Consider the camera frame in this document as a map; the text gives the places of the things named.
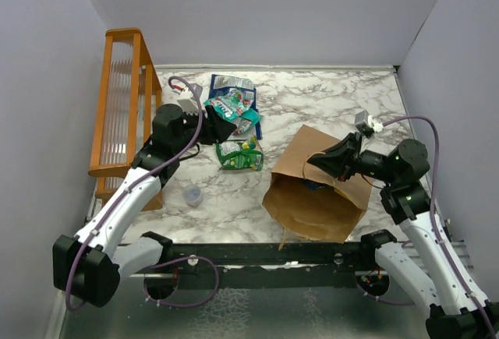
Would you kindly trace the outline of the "blue snack bag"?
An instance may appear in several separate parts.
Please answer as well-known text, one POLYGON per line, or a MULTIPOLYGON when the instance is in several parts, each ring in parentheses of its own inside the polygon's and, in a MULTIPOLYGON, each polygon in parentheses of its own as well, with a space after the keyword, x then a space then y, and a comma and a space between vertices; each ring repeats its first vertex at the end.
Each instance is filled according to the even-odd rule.
POLYGON ((218 74, 211 75, 209 98, 225 96, 230 90, 239 90, 245 98, 249 98, 252 101, 255 101, 257 98, 256 87, 250 79, 218 74))
POLYGON ((229 141, 236 141, 236 140, 247 140, 250 139, 253 136, 257 136, 257 134, 260 132, 260 123, 258 122, 250 131, 244 133, 242 136, 233 136, 232 134, 229 136, 228 140, 229 141))

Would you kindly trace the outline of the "teal snack packet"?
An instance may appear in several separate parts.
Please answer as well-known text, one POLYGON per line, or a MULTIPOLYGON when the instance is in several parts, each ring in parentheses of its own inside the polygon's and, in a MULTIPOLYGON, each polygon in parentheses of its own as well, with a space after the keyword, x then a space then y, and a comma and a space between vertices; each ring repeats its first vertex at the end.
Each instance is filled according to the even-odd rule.
POLYGON ((208 98, 204 104, 211 106, 226 121, 233 121, 248 111, 252 106, 254 96, 251 92, 230 87, 226 94, 208 98))
POLYGON ((260 121, 260 114, 258 111, 250 108, 242 113, 239 117, 232 120, 236 126, 233 136, 242 136, 244 133, 250 131, 260 121))

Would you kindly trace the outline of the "blue candy packet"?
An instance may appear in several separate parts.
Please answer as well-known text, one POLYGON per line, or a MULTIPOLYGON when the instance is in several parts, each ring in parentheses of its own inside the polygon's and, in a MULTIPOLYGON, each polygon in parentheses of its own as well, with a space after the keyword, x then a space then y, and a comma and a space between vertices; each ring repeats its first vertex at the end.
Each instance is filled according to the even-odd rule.
POLYGON ((319 183, 319 182, 314 182, 314 181, 311 181, 308 179, 304 180, 304 184, 306 185, 306 187, 308 189, 311 189, 311 190, 317 190, 317 189, 321 189, 324 187, 324 184, 319 183))

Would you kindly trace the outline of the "green yellow snack bag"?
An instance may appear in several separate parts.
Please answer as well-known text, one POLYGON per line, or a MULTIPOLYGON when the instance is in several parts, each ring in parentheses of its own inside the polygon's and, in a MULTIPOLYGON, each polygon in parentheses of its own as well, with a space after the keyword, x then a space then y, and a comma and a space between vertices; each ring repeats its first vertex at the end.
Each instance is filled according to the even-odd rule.
POLYGON ((264 165, 264 153, 256 136, 244 141, 227 141, 217 144, 215 151, 223 170, 260 171, 264 165))

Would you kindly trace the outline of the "brown paper bag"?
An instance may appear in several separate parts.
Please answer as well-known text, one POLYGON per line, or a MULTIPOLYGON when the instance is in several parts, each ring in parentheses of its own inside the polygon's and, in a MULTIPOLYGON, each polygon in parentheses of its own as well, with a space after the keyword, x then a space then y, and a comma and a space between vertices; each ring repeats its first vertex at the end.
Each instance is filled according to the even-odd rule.
POLYGON ((371 185, 359 176, 340 182, 306 162, 339 142, 302 125, 271 170, 262 205, 279 224, 308 240, 343 243, 367 212, 371 185), (324 184, 311 190, 304 180, 324 184))

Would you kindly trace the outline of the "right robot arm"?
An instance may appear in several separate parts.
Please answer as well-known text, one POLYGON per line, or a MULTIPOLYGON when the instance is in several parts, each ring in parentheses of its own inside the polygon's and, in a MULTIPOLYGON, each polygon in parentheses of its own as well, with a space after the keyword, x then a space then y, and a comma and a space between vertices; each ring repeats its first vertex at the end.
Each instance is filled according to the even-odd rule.
POLYGON ((384 182, 381 203, 422 265, 412 261, 386 230, 363 236, 366 245, 358 251, 359 263, 368 270, 380 266, 388 272, 425 316, 430 337, 495 338, 498 304, 489 300, 459 259, 420 184, 430 169, 425 145, 405 139, 389 155, 361 146, 361 134, 350 133, 307 161, 342 182, 356 174, 384 182))

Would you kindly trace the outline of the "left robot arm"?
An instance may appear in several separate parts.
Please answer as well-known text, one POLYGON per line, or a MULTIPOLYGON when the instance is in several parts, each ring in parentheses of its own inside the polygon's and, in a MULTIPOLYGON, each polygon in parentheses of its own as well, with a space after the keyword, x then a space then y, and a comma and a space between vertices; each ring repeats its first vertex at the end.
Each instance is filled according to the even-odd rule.
POLYGON ((62 235, 52 247, 54 286, 64 291, 68 310, 76 310, 72 297, 102 307, 127 277, 148 267, 160 273, 171 266, 170 239, 149 231, 121 246, 122 237, 174 175, 188 149, 222 143, 235 129, 210 105, 192 115, 176 104, 157 109, 151 135, 111 199, 74 236, 62 235))

